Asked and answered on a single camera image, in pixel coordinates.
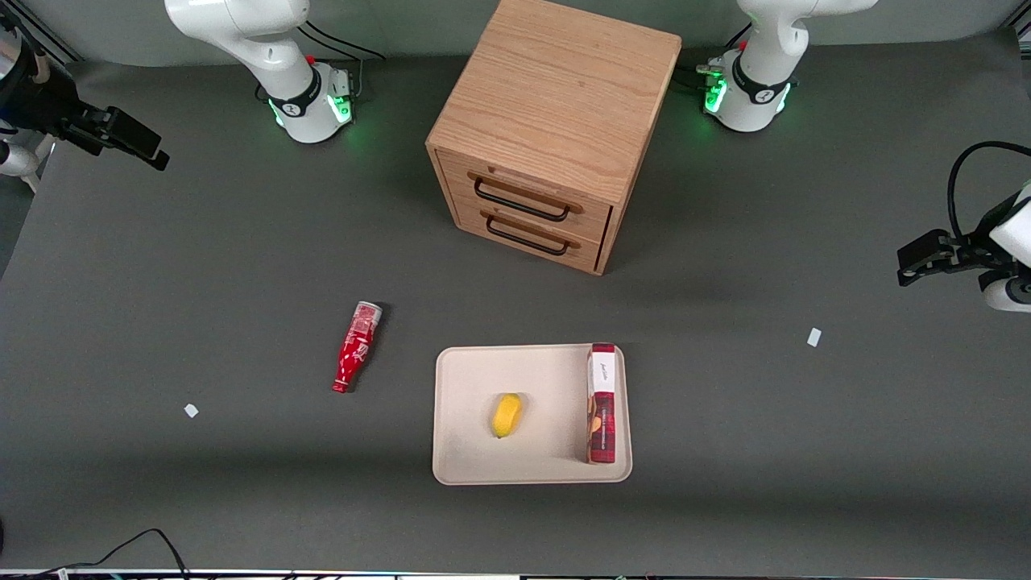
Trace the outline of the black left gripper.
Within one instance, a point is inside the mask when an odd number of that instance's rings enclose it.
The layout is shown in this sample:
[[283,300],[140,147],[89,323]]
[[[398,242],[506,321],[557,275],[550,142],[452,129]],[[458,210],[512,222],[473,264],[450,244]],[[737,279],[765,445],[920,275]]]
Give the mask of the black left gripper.
[[[950,207],[950,227],[959,245],[961,267],[983,268],[991,272],[984,279],[1017,277],[1017,206],[996,205],[983,215],[975,229],[964,234],[956,205]],[[902,288],[917,280],[937,274],[954,274],[953,239],[944,229],[932,229],[897,251],[897,282]]]

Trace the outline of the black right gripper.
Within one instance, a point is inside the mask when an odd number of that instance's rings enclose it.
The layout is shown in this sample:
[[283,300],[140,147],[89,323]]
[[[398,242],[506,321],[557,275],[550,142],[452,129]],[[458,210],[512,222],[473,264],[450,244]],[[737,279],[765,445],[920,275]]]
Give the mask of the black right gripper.
[[2,30],[1,106],[8,126],[54,135],[85,153],[115,148],[155,170],[165,170],[170,160],[162,137],[143,122],[113,106],[85,109],[65,68],[15,28]]

